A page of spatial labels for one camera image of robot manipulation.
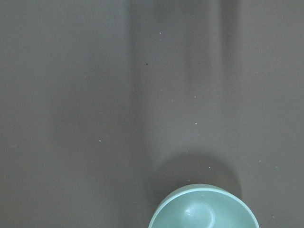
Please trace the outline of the green bowl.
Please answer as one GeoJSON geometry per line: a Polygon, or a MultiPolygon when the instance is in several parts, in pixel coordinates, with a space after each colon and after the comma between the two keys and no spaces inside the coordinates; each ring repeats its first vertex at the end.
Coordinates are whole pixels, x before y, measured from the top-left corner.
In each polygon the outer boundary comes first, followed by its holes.
{"type": "Polygon", "coordinates": [[[151,228],[257,228],[251,209],[228,191],[208,184],[180,187],[156,208],[151,228]]]}

